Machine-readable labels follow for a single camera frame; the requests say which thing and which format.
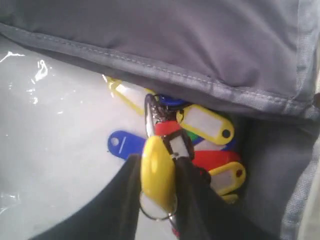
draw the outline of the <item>yellow key tag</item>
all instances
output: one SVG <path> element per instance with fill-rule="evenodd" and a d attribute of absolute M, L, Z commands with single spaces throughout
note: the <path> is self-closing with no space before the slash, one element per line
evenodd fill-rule
<path fill-rule="evenodd" d="M 175 163 L 160 136 L 149 137 L 141 159 L 141 189 L 167 213 L 173 213 L 176 202 Z"/>
<path fill-rule="evenodd" d="M 147 94 L 154 94 L 153 91 L 126 81 L 121 81 L 104 75 L 102 76 L 114 95 L 121 98 L 138 114 L 145 114 L 145 97 Z"/>
<path fill-rule="evenodd" d="M 193 104 L 176 113 L 176 120 L 190 132 L 217 145 L 229 143 L 235 134 L 232 123 L 223 116 Z"/>
<path fill-rule="evenodd" d="M 246 179 L 245 167 L 237 162 L 229 162 L 209 171 L 210 186 L 219 195 L 225 195 L 238 189 Z"/>
<path fill-rule="evenodd" d="M 221 198 L 227 203 L 227 204 L 234 204 L 238 199 L 238 195 L 237 194 L 228 194 L 228 195 L 224 195 L 221 196 Z"/>

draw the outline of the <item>key ring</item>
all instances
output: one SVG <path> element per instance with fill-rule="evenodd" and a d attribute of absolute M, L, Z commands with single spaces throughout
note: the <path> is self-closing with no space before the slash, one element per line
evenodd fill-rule
<path fill-rule="evenodd" d="M 173 206 L 173 212 L 169 212 L 167 216 L 165 217 L 153 217 L 151 215 L 149 215 L 145 210 L 144 208 L 142 207 L 141 205 L 141 197 L 142 195 L 144 194 L 143 191 L 140 192 L 140 197 L 139 197 L 139 205 L 140 205 L 140 209 L 141 209 L 141 212 L 148 218 L 148 219 L 151 219 L 151 220 L 154 220 L 156 222 L 161 222 L 161 221 L 164 221 L 164 220 L 168 220 L 171 216 L 174 216 L 177 212 L 177 207 L 178 207 L 178 198 L 177 198 L 177 195 L 174 195 L 174 198 L 175 198 L 175 201 L 174 201 L 174 206 Z"/>

